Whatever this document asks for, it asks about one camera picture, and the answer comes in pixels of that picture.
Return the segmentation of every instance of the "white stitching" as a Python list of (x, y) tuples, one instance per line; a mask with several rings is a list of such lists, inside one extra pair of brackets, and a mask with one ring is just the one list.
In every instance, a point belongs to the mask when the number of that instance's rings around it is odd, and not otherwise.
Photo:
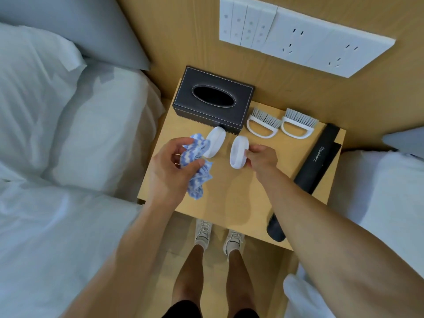
[(194, 115), (194, 116), (197, 116), (197, 117), (200, 117), (200, 118), (204, 118), (204, 119), (207, 119), (207, 120), (210, 120), (211, 122), (217, 122), (216, 120), (213, 120), (213, 119), (209, 119), (209, 118), (206, 118), (206, 117), (203, 117), (203, 116), (199, 116), (199, 115), (196, 115), (196, 114), (193, 114), (193, 113), (190, 113), (190, 112), (186, 112), (186, 111), (184, 111), (184, 110), (181, 110), (181, 109), (178, 109), (178, 108), (175, 108), (174, 107), (174, 110), (179, 110), (180, 112), (184, 112), (184, 113), (188, 113), (188, 114), (190, 114), (190, 115)]
[[(214, 89), (218, 89), (218, 90), (220, 90), (220, 91), (222, 91), (222, 92), (225, 92), (227, 95), (229, 95), (233, 100), (234, 100), (234, 104), (233, 105), (231, 105), (231, 106), (219, 106), (219, 105), (214, 105), (214, 104), (211, 104), (210, 102), (207, 102), (207, 101), (205, 101), (205, 100), (203, 100), (203, 99), (201, 99), (201, 98), (199, 98), (195, 93), (194, 93), (194, 91), (193, 91), (193, 89), (194, 89), (194, 87), (200, 87), (200, 86), (205, 86), (205, 87), (209, 87), (209, 88), (214, 88)], [(193, 96), (194, 97), (196, 97), (197, 99), (199, 99), (199, 100), (201, 100), (201, 101), (203, 101), (204, 103), (206, 103), (206, 104), (209, 104), (209, 105), (212, 105), (212, 106), (215, 106), (215, 107), (221, 107), (221, 108), (231, 108), (231, 107), (234, 107), (234, 106), (236, 106), (236, 104), (237, 104), (237, 100), (236, 100), (236, 98), (233, 96), (233, 95), (231, 95), (229, 92), (227, 92), (227, 91), (225, 91), (224, 89), (221, 89), (221, 88), (219, 88), (219, 87), (215, 87), (215, 86), (211, 86), (211, 85), (195, 85), (195, 86), (193, 86), (193, 88), (191, 89), (191, 93), (193, 94)]]
[[(179, 92), (180, 92), (181, 86), (183, 85), (183, 81), (184, 81), (184, 78), (185, 78), (185, 75), (186, 75), (186, 73), (187, 73), (187, 70), (188, 70), (188, 69), (193, 69), (193, 70), (195, 70), (195, 71), (203, 72), (203, 73), (208, 74), (208, 75), (211, 75), (211, 76), (213, 76), (213, 77), (217, 77), (217, 78), (220, 78), (220, 79), (223, 79), (223, 80), (231, 81), (232, 83), (237, 83), (237, 84), (239, 84), (239, 85), (242, 85), (242, 86), (245, 86), (245, 87), (251, 88), (252, 90), (250, 91), (250, 95), (249, 95), (249, 100), (248, 100), (248, 101), (251, 101), (251, 100), (252, 100), (252, 93), (253, 93), (253, 87), (252, 87), (252, 86), (243, 85), (242, 83), (238, 83), (237, 81), (229, 80), (229, 79), (225, 79), (225, 78), (223, 78), (223, 77), (220, 77), (220, 76), (217, 76), (217, 75), (214, 75), (214, 74), (211, 74), (211, 73), (208, 73), (208, 72), (205, 72), (205, 71), (199, 70), (199, 69), (195, 69), (195, 68), (192, 68), (192, 67), (186, 67), (186, 70), (184, 71), (184, 75), (183, 75), (183, 78), (181, 79), (181, 83), (180, 83), (180, 86), (179, 86), (179, 88), (178, 88), (177, 95), (175, 96), (175, 99), (177, 99), (177, 97), (178, 97), (178, 94), (179, 94)], [(246, 105), (246, 109), (244, 110), (243, 117), (245, 117), (245, 115), (246, 115), (246, 111), (247, 111), (247, 109), (249, 108), (249, 106), (250, 106), (250, 105)], [(213, 116), (211, 116), (211, 115), (208, 115), (208, 114), (205, 114), (205, 113), (202, 113), (202, 112), (198, 112), (198, 113), (201, 113), (201, 114), (204, 114), (204, 115), (207, 115), (207, 116), (213, 117)], [(243, 121), (244, 121), (244, 118), (243, 118), (243, 120), (242, 120), (241, 124), (236, 124), (236, 123), (234, 123), (234, 122), (230, 122), (230, 123), (232, 123), (232, 124), (234, 124), (234, 125), (237, 125), (237, 126), (242, 126), (242, 125), (243, 125)]]

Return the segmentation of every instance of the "white sneaker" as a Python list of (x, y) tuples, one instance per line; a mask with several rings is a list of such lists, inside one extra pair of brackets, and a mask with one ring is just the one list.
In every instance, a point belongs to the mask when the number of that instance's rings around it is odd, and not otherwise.
[(199, 244), (204, 250), (208, 248), (211, 238), (212, 223), (196, 219), (196, 234), (194, 235), (194, 244)]
[(243, 234), (241, 234), (237, 231), (234, 231), (234, 230), (230, 230), (228, 232), (227, 238), (224, 242), (224, 246), (222, 247), (225, 255), (228, 256), (230, 254), (230, 252), (233, 251), (233, 250), (240, 251), (241, 244), (243, 242), (244, 242), (244, 235)]

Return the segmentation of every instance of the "wooden nightstand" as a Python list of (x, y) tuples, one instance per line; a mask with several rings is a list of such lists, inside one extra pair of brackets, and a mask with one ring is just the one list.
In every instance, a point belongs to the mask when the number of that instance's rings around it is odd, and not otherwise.
[[(257, 107), (278, 118), (282, 118), (285, 114), (282, 110), (258, 102), (252, 101), (252, 107)], [(278, 168), (294, 178), (324, 126), (325, 124), (320, 122), (315, 127), (313, 134), (306, 139), (291, 138), (282, 131), (279, 131), (273, 138), (262, 139), (250, 133), (246, 127), (242, 129), (240, 135), (246, 136), (250, 144), (263, 144), (274, 148), (278, 156)], [(201, 133), (206, 138), (211, 130), (210, 126), (177, 116), (170, 107), (153, 154), (156, 154), (163, 144), (172, 138), (190, 136), (194, 133)], [(336, 142), (343, 144), (345, 134), (346, 131), (340, 129)], [(244, 167), (241, 170), (235, 170), (230, 166), (229, 156), (234, 138), (236, 135), (226, 133), (221, 149), (213, 158), (209, 159), (214, 163), (211, 168), (213, 179), (203, 185), (203, 197), (195, 201), (186, 195), (176, 211), (292, 250), (287, 239), (283, 242), (276, 242), (266, 232), (266, 226), (273, 211), (271, 203), (252, 169)], [(339, 156), (340, 152), (313, 194), (323, 203), (327, 203)], [(148, 196), (149, 172), (150, 166), (138, 194), (138, 198), (143, 200), (146, 200)]]

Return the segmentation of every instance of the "forearm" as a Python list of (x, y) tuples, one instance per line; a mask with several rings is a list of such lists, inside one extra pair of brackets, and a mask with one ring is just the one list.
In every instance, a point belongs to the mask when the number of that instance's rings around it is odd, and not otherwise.
[(276, 168), (258, 173), (300, 262), (338, 317), (422, 314), (423, 280), (368, 231), (331, 211)]
[(146, 203), (65, 318), (134, 317), (172, 211)]

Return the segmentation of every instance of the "left hand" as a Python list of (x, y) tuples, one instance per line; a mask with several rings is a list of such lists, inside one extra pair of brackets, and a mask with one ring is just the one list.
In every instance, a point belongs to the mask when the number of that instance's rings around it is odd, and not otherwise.
[(193, 144), (193, 141), (190, 137), (171, 139), (152, 158), (148, 203), (165, 207), (171, 212), (181, 203), (189, 180), (205, 164), (204, 159), (197, 159), (179, 168), (179, 154), (186, 150), (183, 145)]

